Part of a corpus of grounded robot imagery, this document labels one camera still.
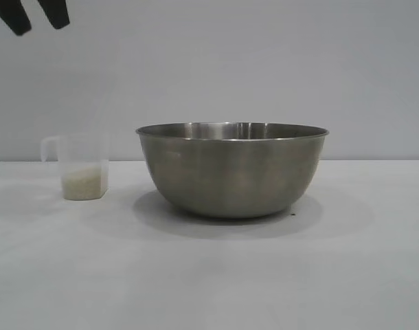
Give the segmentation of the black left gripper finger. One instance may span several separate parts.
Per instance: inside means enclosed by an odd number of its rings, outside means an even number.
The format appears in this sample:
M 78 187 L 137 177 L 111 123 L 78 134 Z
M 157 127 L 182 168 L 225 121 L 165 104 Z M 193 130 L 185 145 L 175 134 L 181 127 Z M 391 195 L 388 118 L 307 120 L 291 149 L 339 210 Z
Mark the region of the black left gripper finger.
M 54 29 L 60 30 L 70 24 L 65 0 L 40 0 L 40 6 Z
M 0 0 L 0 19 L 17 36 L 23 36 L 32 29 L 30 20 L 19 0 Z

